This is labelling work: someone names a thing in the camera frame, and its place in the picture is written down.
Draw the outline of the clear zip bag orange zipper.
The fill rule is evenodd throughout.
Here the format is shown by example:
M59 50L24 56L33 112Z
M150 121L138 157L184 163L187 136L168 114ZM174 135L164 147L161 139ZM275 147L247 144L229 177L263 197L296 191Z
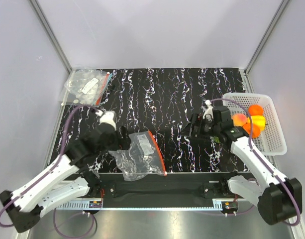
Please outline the clear zip bag orange zipper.
M128 150L109 151L124 180L133 182L148 174L167 176L162 153L152 132L132 133L129 138L131 143Z

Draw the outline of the peach fruit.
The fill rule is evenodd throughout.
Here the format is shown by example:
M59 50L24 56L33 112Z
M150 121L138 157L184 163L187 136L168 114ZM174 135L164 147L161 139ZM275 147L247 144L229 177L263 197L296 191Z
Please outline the peach fruit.
M231 118L234 126L243 127L245 124L247 124L247 116L244 114L234 114Z

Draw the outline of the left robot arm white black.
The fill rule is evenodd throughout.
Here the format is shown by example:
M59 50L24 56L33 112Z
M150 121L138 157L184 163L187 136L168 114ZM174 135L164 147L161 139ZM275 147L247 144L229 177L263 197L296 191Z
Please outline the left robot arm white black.
M57 206L75 198L100 193L99 178L88 171L93 157L107 151L129 149L131 140L124 126L100 123L61 152L47 168L21 188L0 193L11 227L23 233Z

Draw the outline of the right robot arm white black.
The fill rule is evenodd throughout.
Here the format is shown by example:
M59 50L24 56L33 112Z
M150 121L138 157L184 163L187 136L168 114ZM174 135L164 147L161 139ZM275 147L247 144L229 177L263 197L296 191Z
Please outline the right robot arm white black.
M230 148L241 159L257 183L251 183L241 175L231 175L219 184L224 197L237 194L256 206L262 219L269 225L296 217L301 220L302 185L297 178L289 179L276 169L257 149L249 134L235 126L226 106L207 106L203 114L193 114L181 131L189 139L206 140L208 137Z

